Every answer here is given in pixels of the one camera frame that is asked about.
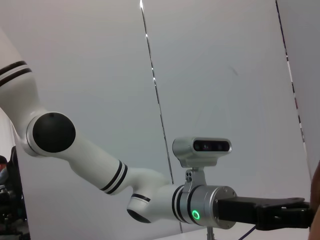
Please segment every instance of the black stripe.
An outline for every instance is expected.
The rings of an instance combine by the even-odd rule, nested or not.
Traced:
[[[150,198],[146,197],[146,196],[143,196],[143,195],[140,195],[140,194],[132,194],[131,197],[135,197],[135,198],[138,198],[138,199],[142,199],[142,200],[145,200],[147,202],[150,202]]]
[[[117,182],[117,184],[110,190],[108,191],[106,194],[112,194],[115,190],[117,190],[117,188],[122,184],[122,182],[124,181],[126,175],[127,175],[127,171],[128,171],[128,166],[124,164],[124,171],[123,174],[120,178],[120,180]]]
[[[179,186],[179,187],[174,191],[174,194],[173,194],[173,196],[172,196],[172,205],[171,205],[171,206],[172,206],[172,212],[173,212],[175,218],[178,219],[178,221],[180,221],[180,219],[178,218],[177,213],[176,213],[175,200],[176,200],[176,195],[177,195],[179,189],[181,189],[182,186],[183,186],[183,185]]]
[[[111,179],[111,181],[103,188],[101,188],[100,190],[101,191],[105,191],[107,190],[108,188],[111,187],[112,184],[114,184],[114,182],[117,180],[120,172],[121,172],[121,169],[122,169],[122,162],[119,160],[119,167],[118,167],[118,170],[116,171],[115,175],[113,176],[113,178]]]
[[[186,223],[187,221],[184,219],[184,217],[181,214],[181,209],[180,209],[180,200],[181,200],[181,195],[182,195],[183,189],[179,192],[178,198],[176,199],[176,211],[178,212],[179,217],[181,218],[181,222]]]
[[[192,220],[192,222],[193,222],[194,224],[197,224],[197,225],[199,225],[199,226],[201,226],[201,225],[198,224],[198,223],[196,222],[196,220],[194,220],[194,218],[192,217],[192,214],[191,214],[191,198],[192,198],[192,195],[194,194],[195,190],[196,190],[198,187],[200,187],[200,186],[202,186],[202,185],[195,186],[195,187],[191,190],[191,192],[189,193],[188,198],[187,198],[187,200],[186,200],[186,202],[187,202],[186,208],[187,208],[187,210],[188,210],[189,217],[190,217],[190,219]]]
[[[6,84],[7,82],[11,81],[12,79],[15,79],[23,74],[26,74],[26,73],[31,73],[31,69],[30,68],[25,68],[25,69],[22,69],[20,71],[16,71],[14,73],[12,73],[11,75],[9,76],[6,76],[4,79],[0,80],[0,87],[4,84]]]
[[[5,66],[4,68],[0,69],[0,76],[2,74],[5,74],[6,72],[9,72],[12,69],[15,69],[15,68],[23,66],[23,65],[27,65],[27,63],[25,61],[17,61],[15,63],[8,65],[8,66]]]

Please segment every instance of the camera lens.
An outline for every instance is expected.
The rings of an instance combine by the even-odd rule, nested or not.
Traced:
[[[227,141],[196,140],[193,148],[197,152],[228,152],[230,145]]]

